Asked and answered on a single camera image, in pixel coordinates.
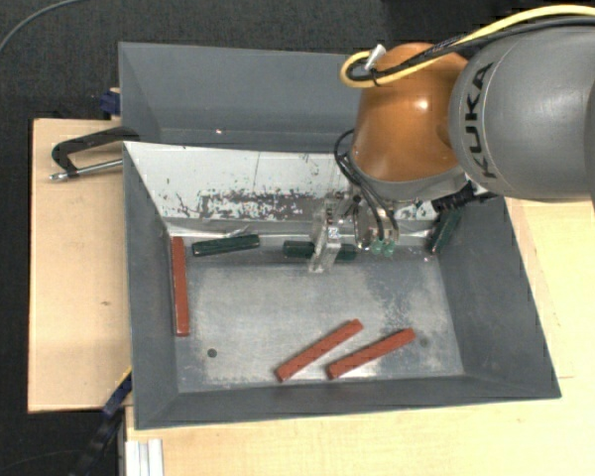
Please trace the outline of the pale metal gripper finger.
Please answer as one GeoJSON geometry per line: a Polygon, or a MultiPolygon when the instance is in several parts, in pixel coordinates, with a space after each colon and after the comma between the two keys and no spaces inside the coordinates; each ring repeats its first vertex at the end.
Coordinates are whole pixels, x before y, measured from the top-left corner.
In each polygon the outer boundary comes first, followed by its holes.
{"type": "Polygon", "coordinates": [[[341,237],[336,226],[326,228],[322,249],[321,249],[321,269],[323,272],[329,271],[337,258],[341,249],[341,237]]]}
{"type": "Polygon", "coordinates": [[[320,207],[314,214],[311,231],[313,253],[308,262],[308,270],[311,273],[321,273],[324,270],[327,228],[327,212],[325,208],[320,207]]]}

